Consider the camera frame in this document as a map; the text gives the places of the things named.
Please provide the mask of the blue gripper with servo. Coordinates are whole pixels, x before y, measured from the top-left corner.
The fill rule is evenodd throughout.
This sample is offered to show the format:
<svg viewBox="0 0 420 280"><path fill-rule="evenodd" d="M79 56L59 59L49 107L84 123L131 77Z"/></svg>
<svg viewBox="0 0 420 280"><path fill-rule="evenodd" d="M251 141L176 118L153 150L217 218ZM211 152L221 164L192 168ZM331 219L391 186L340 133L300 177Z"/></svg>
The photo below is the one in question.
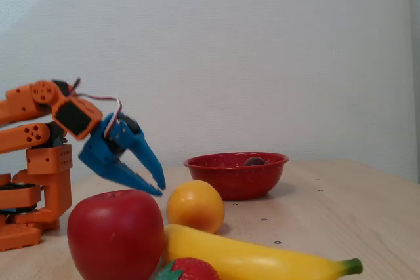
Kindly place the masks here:
<svg viewBox="0 0 420 280"><path fill-rule="evenodd" d="M157 187L121 162L121 156L126 150L131 151L149 171ZM162 190L166 188L161 163L148 145L140 125L124 113L118 115L105 139L101 130L91 134L79 159L95 174L117 184L155 196L161 196Z"/></svg>

